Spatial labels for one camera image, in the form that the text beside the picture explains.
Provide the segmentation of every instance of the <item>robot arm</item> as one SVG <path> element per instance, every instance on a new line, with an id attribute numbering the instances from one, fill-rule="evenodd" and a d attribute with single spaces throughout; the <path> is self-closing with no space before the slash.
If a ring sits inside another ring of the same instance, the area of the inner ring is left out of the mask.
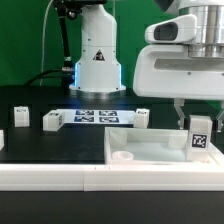
<path id="1" fill-rule="evenodd" d="M 178 14 L 180 1 L 181 0 L 155 0 L 156 4 L 162 11 L 174 15 Z"/>
<path id="2" fill-rule="evenodd" d="M 223 5 L 223 0 L 155 0 L 162 11 L 178 15 L 179 10 L 195 6 Z"/>

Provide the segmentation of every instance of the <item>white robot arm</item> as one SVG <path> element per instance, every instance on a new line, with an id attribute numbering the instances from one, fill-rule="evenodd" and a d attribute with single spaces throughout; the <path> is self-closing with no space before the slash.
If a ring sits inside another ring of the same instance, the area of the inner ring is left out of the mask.
<path id="1" fill-rule="evenodd" d="M 163 11 L 178 17 L 146 29 L 145 39 L 151 45 L 138 57 L 135 93 L 178 99 L 175 102 L 219 100 L 224 108 L 224 1 L 156 0 L 156 3 Z M 217 119 L 221 130 L 224 111 Z"/>

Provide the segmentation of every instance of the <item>green wall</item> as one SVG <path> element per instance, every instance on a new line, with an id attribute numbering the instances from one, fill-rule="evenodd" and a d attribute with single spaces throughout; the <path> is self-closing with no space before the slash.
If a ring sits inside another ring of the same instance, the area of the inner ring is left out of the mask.
<path id="1" fill-rule="evenodd" d="M 1 0 L 0 14 L 0 85 L 23 84 L 40 72 L 41 38 L 45 9 L 50 0 Z M 106 10 L 112 14 L 113 3 Z M 116 1 L 118 23 L 117 59 L 123 66 L 122 83 L 132 87 L 137 55 L 146 46 L 145 29 L 170 17 L 162 13 L 153 0 Z M 68 21 L 69 41 L 74 62 L 80 57 L 81 19 Z M 60 27 L 51 8 L 46 33 L 45 69 L 63 66 Z M 44 80 L 44 84 L 59 84 Z"/>

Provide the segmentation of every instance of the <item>white container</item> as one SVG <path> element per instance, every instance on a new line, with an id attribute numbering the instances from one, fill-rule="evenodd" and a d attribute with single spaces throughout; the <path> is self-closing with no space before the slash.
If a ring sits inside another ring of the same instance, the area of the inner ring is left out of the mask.
<path id="1" fill-rule="evenodd" d="M 160 130 L 160 129 L 134 129 L 112 128 L 105 129 L 105 160 L 106 164 L 117 165 L 190 165 L 201 163 L 200 160 L 187 159 L 188 131 L 185 130 Z M 207 163 L 217 164 L 214 159 L 220 151 L 211 143 L 207 152 Z M 133 159 L 125 159 L 132 154 Z"/>

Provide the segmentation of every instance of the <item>white block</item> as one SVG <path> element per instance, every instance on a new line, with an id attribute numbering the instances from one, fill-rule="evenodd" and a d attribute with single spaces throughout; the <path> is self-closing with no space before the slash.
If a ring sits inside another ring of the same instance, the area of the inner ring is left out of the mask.
<path id="1" fill-rule="evenodd" d="M 212 121 L 207 116 L 190 116 L 187 160 L 208 162 L 211 148 Z"/>
<path id="2" fill-rule="evenodd" d="M 58 131 L 64 124 L 64 112 L 52 110 L 43 117 L 44 131 Z"/>
<path id="3" fill-rule="evenodd" d="M 15 127 L 29 127 L 30 114 L 28 107 L 14 107 Z"/>
<path id="4" fill-rule="evenodd" d="M 0 151 L 4 147 L 4 132 L 3 130 L 0 130 Z"/>
<path id="5" fill-rule="evenodd" d="M 134 117 L 134 128 L 147 128 L 149 113 L 150 111 L 147 109 L 137 109 Z"/>

